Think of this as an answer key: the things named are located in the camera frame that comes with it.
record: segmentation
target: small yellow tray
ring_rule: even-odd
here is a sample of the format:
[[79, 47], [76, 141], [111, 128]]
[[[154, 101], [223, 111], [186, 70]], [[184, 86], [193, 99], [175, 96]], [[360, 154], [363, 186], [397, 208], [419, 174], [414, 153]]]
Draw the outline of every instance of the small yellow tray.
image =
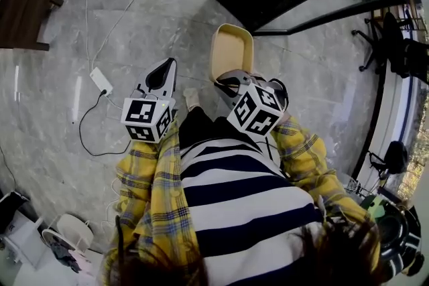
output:
[[225, 72], [241, 69], [253, 71], [253, 37], [246, 30], [232, 24], [222, 24], [214, 33], [210, 53], [210, 80]]

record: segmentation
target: marble floor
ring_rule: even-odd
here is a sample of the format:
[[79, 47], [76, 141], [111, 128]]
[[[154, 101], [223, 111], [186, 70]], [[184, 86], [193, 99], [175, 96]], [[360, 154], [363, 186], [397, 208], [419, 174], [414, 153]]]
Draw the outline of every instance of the marble floor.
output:
[[[88, 0], [91, 58], [129, 2]], [[79, 120], [99, 95], [88, 75], [85, 3], [65, 0], [52, 12], [41, 38], [50, 43], [49, 52], [0, 50], [0, 144], [18, 189], [32, 199], [36, 212], [47, 223], [65, 212], [90, 220], [93, 248], [102, 251], [111, 232], [102, 221], [106, 215], [114, 217], [105, 209], [116, 198], [111, 182], [121, 156], [92, 157], [79, 141]], [[345, 173], [351, 173], [363, 146], [377, 88], [373, 73], [357, 69], [369, 47], [350, 34], [352, 29], [367, 31], [364, 18], [342, 19], [290, 37], [255, 38], [255, 69], [286, 84], [290, 112], [324, 139], [329, 165]], [[208, 81], [211, 37], [225, 22], [239, 25], [215, 0], [135, 0], [95, 61], [113, 85], [113, 102], [121, 104], [129, 96], [145, 68], [171, 56], [178, 62], [179, 119], [185, 115], [181, 92], [189, 86], [200, 90], [210, 117], [225, 113]], [[103, 98], [85, 119], [82, 136], [93, 152], [125, 148], [129, 137], [119, 117], [120, 111]], [[10, 190], [13, 183], [3, 161], [0, 176], [1, 189]]]

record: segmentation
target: black chair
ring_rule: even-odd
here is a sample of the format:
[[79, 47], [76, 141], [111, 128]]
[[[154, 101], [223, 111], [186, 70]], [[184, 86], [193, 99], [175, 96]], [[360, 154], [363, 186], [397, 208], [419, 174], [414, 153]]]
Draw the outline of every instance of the black chair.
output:
[[368, 41], [373, 47], [368, 61], [365, 65], [360, 66], [359, 70], [363, 72], [375, 60], [377, 68], [375, 73], [378, 74], [380, 68], [385, 65], [387, 59], [391, 64], [391, 71], [399, 74], [402, 78], [415, 76], [426, 84], [429, 84], [429, 45], [423, 44], [409, 38], [404, 39], [401, 27], [409, 25], [413, 29], [412, 19], [408, 18], [398, 22], [390, 13], [386, 13], [383, 20], [383, 27], [374, 19], [366, 19], [365, 23], [371, 24], [373, 38], [360, 30], [353, 30], [352, 35], [360, 35]]

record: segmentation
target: black pants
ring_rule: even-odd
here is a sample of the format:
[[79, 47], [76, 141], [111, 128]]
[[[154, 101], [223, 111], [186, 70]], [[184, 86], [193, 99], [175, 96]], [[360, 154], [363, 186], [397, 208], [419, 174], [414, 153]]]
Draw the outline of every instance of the black pants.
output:
[[196, 106], [188, 113], [188, 116], [180, 125], [180, 148], [185, 149], [208, 139], [237, 139], [260, 150], [249, 136], [240, 133], [225, 117], [219, 117], [212, 122], [204, 110]]

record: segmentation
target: striped shirt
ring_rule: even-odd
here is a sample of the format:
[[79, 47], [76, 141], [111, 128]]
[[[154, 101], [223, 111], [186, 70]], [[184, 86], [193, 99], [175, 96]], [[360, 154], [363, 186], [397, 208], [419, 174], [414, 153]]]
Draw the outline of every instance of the striped shirt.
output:
[[302, 263], [302, 228], [321, 229], [310, 194], [242, 141], [183, 151], [180, 179], [210, 285], [287, 281]]

